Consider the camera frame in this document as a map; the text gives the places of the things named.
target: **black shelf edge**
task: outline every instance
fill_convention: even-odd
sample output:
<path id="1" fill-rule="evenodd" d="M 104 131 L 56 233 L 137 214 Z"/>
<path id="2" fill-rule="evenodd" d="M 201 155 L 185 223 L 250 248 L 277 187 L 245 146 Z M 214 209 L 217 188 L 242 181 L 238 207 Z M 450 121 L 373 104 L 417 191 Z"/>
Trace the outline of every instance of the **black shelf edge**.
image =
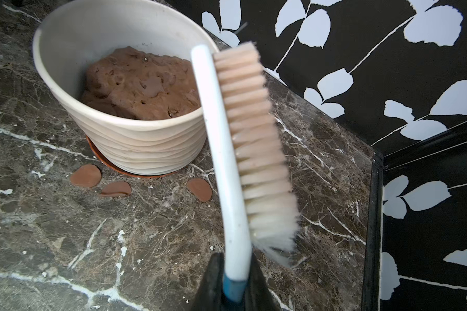
<path id="1" fill-rule="evenodd" d="M 376 153 L 372 158 L 372 178 L 368 202 L 367 245 L 363 269 L 363 290 L 361 292 L 362 311 L 377 311 L 379 309 L 383 171 L 383 158 Z"/>
<path id="2" fill-rule="evenodd" d="M 465 142 L 467 122 L 385 156 L 384 169 L 390 170 Z"/>

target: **scrub brush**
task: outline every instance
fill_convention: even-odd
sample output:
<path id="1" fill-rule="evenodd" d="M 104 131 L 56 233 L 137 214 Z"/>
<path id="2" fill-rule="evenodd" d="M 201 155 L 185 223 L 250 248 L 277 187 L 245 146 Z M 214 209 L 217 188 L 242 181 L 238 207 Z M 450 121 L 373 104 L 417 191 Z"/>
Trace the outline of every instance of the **scrub brush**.
<path id="1" fill-rule="evenodd" d="M 288 266 L 299 230 L 285 155 L 270 113 L 263 67 L 251 43 L 191 52 L 218 184 L 225 235 L 223 292 L 240 303 L 252 245 Z"/>

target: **brush bristles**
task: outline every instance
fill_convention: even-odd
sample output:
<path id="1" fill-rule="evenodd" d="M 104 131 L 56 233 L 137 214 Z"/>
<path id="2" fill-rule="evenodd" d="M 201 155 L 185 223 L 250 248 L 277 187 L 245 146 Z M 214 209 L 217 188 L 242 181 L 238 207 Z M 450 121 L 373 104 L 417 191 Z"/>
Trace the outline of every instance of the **brush bristles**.
<path id="1" fill-rule="evenodd" d="M 294 250 L 299 230 L 297 200 L 263 86 L 259 53 L 252 43 L 213 55 L 235 148 L 251 241 L 275 261 Z"/>

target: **white ceramic pot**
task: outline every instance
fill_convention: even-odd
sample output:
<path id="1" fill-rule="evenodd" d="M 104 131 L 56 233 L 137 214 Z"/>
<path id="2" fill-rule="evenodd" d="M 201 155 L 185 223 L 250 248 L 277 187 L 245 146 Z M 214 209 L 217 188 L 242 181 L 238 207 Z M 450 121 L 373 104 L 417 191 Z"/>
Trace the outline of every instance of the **white ceramic pot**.
<path id="1" fill-rule="evenodd" d="M 149 0 L 75 0 L 50 13 L 33 39 L 36 69 L 52 94 L 100 152 L 138 175 L 161 175 L 189 164 L 206 139 L 203 111 L 161 121 L 107 115 L 78 101 L 89 65 L 116 48 L 190 59 L 190 50 L 218 48 L 195 22 Z"/>

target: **marble ledge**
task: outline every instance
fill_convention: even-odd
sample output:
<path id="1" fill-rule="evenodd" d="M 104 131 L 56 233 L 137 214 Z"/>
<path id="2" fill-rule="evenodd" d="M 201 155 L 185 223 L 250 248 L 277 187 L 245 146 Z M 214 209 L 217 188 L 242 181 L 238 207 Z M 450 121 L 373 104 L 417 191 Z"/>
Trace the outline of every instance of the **marble ledge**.
<path id="1" fill-rule="evenodd" d="M 38 21 L 59 2 L 34 0 L 0 14 L 0 309 L 187 310 L 212 252 L 223 251 L 218 195 L 198 202 L 189 178 L 216 185 L 207 146 L 160 179 L 122 176 L 93 158 L 31 59 Z M 298 196 L 294 266 L 256 252 L 286 310 L 360 308 L 372 149 L 267 76 Z M 102 182 L 68 176 L 95 164 Z M 112 181 L 133 194 L 100 199 Z"/>

